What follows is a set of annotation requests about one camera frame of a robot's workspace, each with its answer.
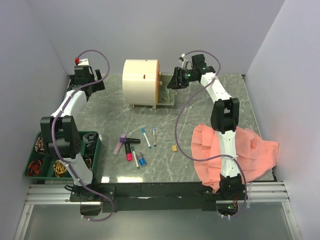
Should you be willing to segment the cream round drawer cabinet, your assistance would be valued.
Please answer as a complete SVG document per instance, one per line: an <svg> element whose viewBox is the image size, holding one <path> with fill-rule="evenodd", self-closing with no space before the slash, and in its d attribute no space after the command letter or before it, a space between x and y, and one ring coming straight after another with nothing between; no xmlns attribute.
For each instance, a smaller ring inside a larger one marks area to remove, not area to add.
<svg viewBox="0 0 320 240"><path fill-rule="evenodd" d="M167 89L171 74L161 73L157 59L127 59L122 71L122 93L126 104L131 106L172 107L175 91ZM170 102L162 100L170 96Z"/></svg>

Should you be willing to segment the yellow eraser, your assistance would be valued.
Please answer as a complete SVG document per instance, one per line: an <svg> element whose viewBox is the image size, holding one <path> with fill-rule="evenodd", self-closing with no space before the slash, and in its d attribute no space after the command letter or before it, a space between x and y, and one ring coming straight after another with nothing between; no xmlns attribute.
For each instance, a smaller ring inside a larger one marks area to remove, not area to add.
<svg viewBox="0 0 320 240"><path fill-rule="evenodd" d="M173 152L177 152L177 151L178 151L177 146L173 145L173 146L172 146L172 151L173 151Z"/></svg>

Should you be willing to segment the blue bottle grey cap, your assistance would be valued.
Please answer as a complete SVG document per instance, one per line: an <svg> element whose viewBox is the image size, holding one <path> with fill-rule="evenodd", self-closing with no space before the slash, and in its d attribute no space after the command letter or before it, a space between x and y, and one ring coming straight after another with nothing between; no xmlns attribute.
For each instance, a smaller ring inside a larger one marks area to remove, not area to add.
<svg viewBox="0 0 320 240"><path fill-rule="evenodd" d="M144 167L147 164L142 152L137 153L137 159L141 167Z"/></svg>

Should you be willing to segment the green clip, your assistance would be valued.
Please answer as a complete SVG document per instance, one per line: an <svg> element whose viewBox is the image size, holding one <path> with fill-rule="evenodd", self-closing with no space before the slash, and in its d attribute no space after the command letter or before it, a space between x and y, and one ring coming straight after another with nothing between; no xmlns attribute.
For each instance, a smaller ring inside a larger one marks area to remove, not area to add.
<svg viewBox="0 0 320 240"><path fill-rule="evenodd" d="M171 101L171 97L170 97L169 95L162 96L161 99L162 99L164 102L170 102L170 101Z"/></svg>

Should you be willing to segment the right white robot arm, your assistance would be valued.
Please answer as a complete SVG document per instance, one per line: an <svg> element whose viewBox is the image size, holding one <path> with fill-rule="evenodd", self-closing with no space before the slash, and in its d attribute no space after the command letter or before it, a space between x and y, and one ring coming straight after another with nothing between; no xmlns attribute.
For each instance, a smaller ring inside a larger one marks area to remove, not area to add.
<svg viewBox="0 0 320 240"><path fill-rule="evenodd" d="M184 53L179 57L181 66L174 68L167 89L186 89L191 82L199 82L202 89L209 94L213 102L210 124L217 134L220 147L220 153L212 157L221 160L219 194L222 199L233 199L247 190L246 177L237 161L236 153L240 101L232 97L220 83L220 71L207 65L206 51L194 50L192 53L191 60L187 60Z"/></svg>

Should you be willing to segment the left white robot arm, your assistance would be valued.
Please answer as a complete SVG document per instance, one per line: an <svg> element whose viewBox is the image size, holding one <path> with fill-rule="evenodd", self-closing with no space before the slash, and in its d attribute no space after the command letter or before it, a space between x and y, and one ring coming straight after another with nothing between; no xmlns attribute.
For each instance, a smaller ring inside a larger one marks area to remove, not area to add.
<svg viewBox="0 0 320 240"><path fill-rule="evenodd" d="M88 59L80 62L74 67L74 74L70 76L67 92L58 109L40 120L45 153L65 167L76 186L84 186L82 195L88 201L99 197L100 188L92 183L94 174L81 155L83 139L74 117L93 93L105 89L101 79L100 70L93 71Z"/></svg>

